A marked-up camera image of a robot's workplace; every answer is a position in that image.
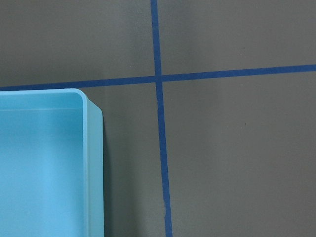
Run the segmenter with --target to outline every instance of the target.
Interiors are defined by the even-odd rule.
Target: gray floor
[[[164,75],[316,63],[315,1],[158,10]],[[0,2],[0,86],[154,71],[149,0]],[[315,78],[163,83],[173,236],[316,235]],[[104,113],[106,236],[165,236],[155,84],[81,89]]]

